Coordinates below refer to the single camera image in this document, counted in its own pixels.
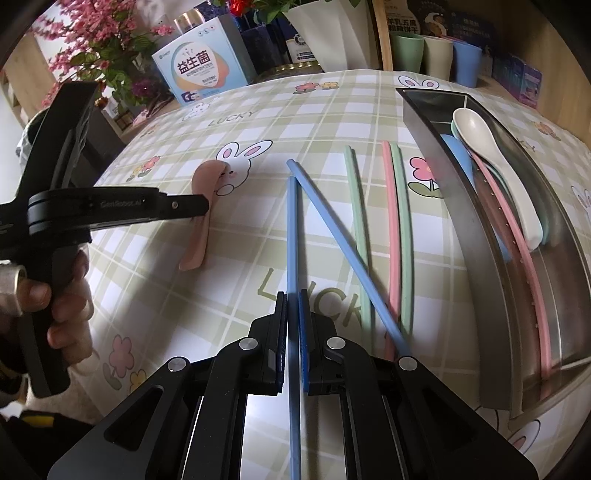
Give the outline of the person's left hand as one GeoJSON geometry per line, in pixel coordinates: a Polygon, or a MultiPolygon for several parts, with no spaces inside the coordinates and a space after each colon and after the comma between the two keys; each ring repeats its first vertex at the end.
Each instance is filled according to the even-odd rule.
{"type": "Polygon", "coordinates": [[[30,279],[22,280],[18,298],[24,312],[35,312],[51,306],[53,324],[47,332],[51,348],[62,353],[68,365],[76,365],[92,355],[89,320],[94,305],[85,276],[89,269],[87,249],[80,249],[72,264],[72,281],[57,296],[50,287],[30,279]]]}

